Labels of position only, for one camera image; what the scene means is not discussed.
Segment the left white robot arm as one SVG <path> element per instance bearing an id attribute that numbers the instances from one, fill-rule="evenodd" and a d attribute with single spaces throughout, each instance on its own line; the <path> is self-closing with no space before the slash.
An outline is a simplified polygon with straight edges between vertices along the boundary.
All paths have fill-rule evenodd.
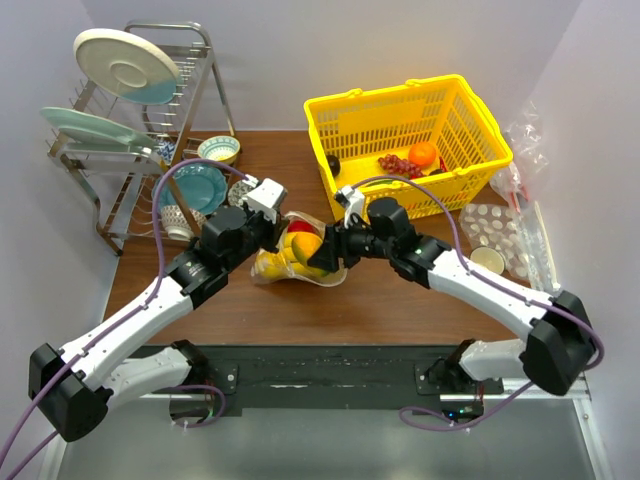
<path id="1" fill-rule="evenodd" d="M 273 208 L 223 206 L 200 236 L 125 308 L 85 335 L 29 358 L 28 394 L 65 441 L 94 430 L 110 410 L 146 393 L 200 390 L 204 362 L 187 342 L 143 359 L 130 356 L 165 326 L 197 309 L 228 283 L 230 273 L 259 250 L 275 250 L 287 225 Z"/>

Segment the yellow plastic shopping basket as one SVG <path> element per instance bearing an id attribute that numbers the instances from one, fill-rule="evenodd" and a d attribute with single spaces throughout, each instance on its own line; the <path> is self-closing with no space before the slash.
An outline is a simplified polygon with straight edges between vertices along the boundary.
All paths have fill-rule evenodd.
<path id="1" fill-rule="evenodd" d="M 335 219 L 344 215 L 334 200 L 344 185 L 382 179 L 378 158 L 407 158 L 412 145 L 430 142 L 437 150 L 436 175 L 413 186 L 362 187 L 367 201 L 391 196 L 416 219 L 470 203 L 513 153 L 483 100 L 466 79 L 450 74 L 410 79 L 376 90 L 352 89 L 309 99 L 304 104 L 308 133 Z M 333 177 L 326 156 L 335 155 L 341 172 Z"/>

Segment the clear zip top bag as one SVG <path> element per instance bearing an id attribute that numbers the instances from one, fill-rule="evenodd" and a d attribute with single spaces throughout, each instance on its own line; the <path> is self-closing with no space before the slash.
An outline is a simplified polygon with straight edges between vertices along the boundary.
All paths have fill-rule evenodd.
<path id="1" fill-rule="evenodd" d="M 284 280 L 298 280 L 321 287 L 335 287 L 344 282 L 347 270 L 340 267 L 329 272 L 311 267 L 310 257 L 324 240 L 326 224 L 308 214 L 290 211 L 285 215 L 289 221 L 281 234 L 275 253 L 261 249 L 251 267 L 254 284 L 266 285 Z"/>

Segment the yellow lemon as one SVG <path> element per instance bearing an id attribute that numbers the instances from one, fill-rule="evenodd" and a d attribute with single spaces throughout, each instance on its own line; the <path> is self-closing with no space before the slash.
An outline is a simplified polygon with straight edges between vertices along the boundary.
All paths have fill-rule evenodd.
<path id="1" fill-rule="evenodd" d="M 261 251 L 255 259 L 253 273 L 266 282 L 278 281 L 287 276 L 286 262 L 279 253 Z"/>

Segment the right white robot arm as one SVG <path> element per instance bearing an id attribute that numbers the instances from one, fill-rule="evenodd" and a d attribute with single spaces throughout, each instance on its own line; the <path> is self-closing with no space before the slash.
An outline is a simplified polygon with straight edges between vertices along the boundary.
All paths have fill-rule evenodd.
<path id="1" fill-rule="evenodd" d="M 367 215 L 326 226 L 309 265 L 336 272 L 361 258 L 386 259 L 401 278 L 467 303 L 516 336 L 459 347 L 445 369 L 452 390 L 466 393 L 480 381 L 525 378 L 562 396 L 587 369 L 597 342 L 579 297 L 568 291 L 551 296 L 486 270 L 446 242 L 417 232 L 393 199 L 374 201 Z"/>

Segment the yellow banana bunch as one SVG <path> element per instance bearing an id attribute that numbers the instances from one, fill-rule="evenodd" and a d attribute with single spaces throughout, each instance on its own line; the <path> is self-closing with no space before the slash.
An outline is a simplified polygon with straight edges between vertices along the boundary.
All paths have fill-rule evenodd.
<path id="1" fill-rule="evenodd" d="M 308 267 L 299 262 L 291 248 L 285 248 L 281 252 L 281 254 L 285 260 L 285 264 L 293 271 L 294 274 L 298 276 L 302 276 L 312 280 L 319 280 L 324 279 L 329 275 L 326 270 Z"/>

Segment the mango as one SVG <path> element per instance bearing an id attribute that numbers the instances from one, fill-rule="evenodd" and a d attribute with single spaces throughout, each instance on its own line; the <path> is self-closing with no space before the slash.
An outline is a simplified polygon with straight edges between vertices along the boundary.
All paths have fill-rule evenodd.
<path id="1" fill-rule="evenodd" d="M 316 253 L 323 240 L 316 234 L 299 232 L 295 233 L 291 240 L 291 249 L 297 260 L 304 265 Z"/>

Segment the red apple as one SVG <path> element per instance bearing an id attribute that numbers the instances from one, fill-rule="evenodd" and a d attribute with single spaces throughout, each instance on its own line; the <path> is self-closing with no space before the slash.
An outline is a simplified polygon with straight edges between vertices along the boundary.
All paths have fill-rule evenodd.
<path id="1" fill-rule="evenodd" d="M 287 232 L 288 233 L 306 232 L 306 233 L 314 234 L 315 229 L 310 223 L 304 220 L 293 220 L 289 223 Z"/>

